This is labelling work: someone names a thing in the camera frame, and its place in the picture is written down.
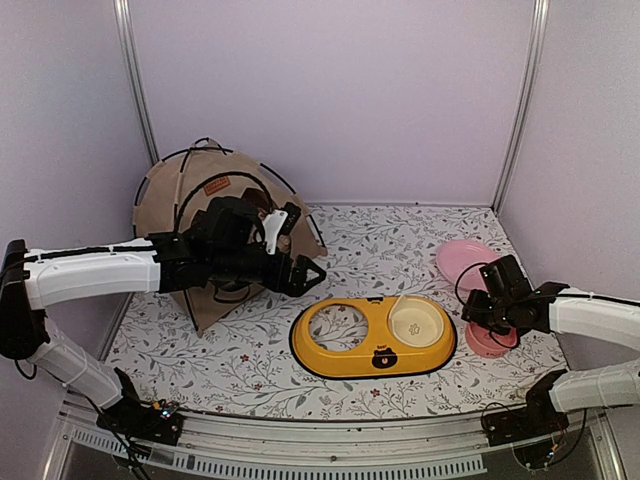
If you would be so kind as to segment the beige fabric pet tent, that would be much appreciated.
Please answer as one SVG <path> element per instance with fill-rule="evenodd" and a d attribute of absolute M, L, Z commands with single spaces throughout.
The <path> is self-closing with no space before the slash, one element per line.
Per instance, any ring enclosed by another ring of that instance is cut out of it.
<path fill-rule="evenodd" d="M 133 231 L 160 243 L 161 290 L 198 335 L 263 290 L 301 297 L 326 278 L 308 206 L 277 172 L 203 138 L 141 182 Z"/>

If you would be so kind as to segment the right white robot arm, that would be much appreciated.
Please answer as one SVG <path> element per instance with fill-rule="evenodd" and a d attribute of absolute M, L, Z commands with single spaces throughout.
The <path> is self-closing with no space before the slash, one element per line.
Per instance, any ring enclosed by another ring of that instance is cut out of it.
<path fill-rule="evenodd" d="M 639 302 L 547 281 L 534 288 L 512 255 L 475 262 L 460 278 L 476 270 L 483 287 L 461 300 L 462 319 L 491 334 L 528 333 L 582 337 L 637 353 Z M 517 427 L 537 436 L 556 414 L 590 408 L 617 408 L 639 403 L 637 357 L 598 368 L 555 370 L 526 393 Z"/>

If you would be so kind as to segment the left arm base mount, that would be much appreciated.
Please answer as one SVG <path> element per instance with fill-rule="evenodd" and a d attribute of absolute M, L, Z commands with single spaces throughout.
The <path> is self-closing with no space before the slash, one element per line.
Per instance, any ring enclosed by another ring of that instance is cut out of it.
<path fill-rule="evenodd" d="M 127 439 L 176 446 L 184 424 L 178 404 L 164 399 L 146 404 L 140 400 L 128 375 L 118 368 L 115 373 L 121 382 L 122 398 L 109 408 L 100 408 L 96 425 Z"/>

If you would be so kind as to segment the brown patterned pet cushion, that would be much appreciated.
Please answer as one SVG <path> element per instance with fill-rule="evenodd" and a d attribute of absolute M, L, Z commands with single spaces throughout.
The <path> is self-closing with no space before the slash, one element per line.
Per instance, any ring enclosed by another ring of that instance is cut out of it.
<path fill-rule="evenodd" d="M 252 229 L 252 241 L 257 243 L 262 243 L 259 238 L 259 234 L 257 232 L 258 228 L 261 226 L 262 221 L 265 216 L 271 213 L 275 209 L 282 209 L 284 205 L 276 205 L 273 201 L 270 201 L 266 194 L 258 189 L 247 189 L 244 192 L 243 198 L 247 200 L 252 206 L 254 206 L 257 210 L 258 223 Z M 291 233 L 288 236 L 280 236 L 277 242 L 277 250 L 281 252 L 290 252 L 291 251 Z"/>

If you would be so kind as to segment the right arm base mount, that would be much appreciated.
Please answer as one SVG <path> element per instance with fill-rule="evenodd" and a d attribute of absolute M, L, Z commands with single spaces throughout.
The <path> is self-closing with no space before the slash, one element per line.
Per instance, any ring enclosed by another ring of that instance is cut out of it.
<path fill-rule="evenodd" d="M 564 433 L 569 427 L 568 416 L 553 406 L 550 391 L 566 369 L 554 370 L 538 380 L 525 394 L 525 405 L 517 409 L 503 407 L 501 411 L 483 413 L 480 425 L 490 446 L 528 440 L 554 432 Z"/>

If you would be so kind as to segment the yellow double bowl holder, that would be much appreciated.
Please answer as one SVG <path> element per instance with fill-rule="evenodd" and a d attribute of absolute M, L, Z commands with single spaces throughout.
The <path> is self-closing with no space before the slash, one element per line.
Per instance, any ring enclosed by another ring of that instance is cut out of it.
<path fill-rule="evenodd" d="M 294 359 L 306 371 L 329 380 L 408 377 L 443 368 L 453 358 L 458 344 L 453 321 L 440 305 L 421 297 L 446 315 L 444 334 L 430 347 L 408 347 L 396 340 L 388 327 L 389 312 L 399 297 L 328 299 L 303 310 L 289 333 Z M 346 307 L 366 322 L 364 339 L 346 351 L 325 349 L 312 337 L 312 320 L 331 307 Z"/>

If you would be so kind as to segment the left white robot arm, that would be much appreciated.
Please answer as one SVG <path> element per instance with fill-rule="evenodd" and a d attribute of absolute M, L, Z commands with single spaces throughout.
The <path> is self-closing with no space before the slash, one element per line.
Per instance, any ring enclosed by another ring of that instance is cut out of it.
<path fill-rule="evenodd" d="M 287 203 L 266 215 L 234 197 L 219 197 L 185 230 L 69 250 L 6 249 L 1 270 L 1 355 L 25 360 L 108 410 L 128 434 L 148 426 L 148 412 L 123 372 L 69 340 L 46 318 L 51 305 L 121 293 L 174 293 L 215 282 L 257 284 L 301 297 L 326 278 L 305 255 L 292 257 L 279 239 L 298 223 Z"/>

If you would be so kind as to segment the cream small bowl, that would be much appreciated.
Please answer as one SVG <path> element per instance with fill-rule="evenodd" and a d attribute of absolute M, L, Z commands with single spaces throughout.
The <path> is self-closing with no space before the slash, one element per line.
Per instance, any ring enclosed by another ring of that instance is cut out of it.
<path fill-rule="evenodd" d="M 446 315 L 425 298 L 400 296 L 388 315 L 391 334 L 412 348 L 435 345 L 444 334 Z"/>

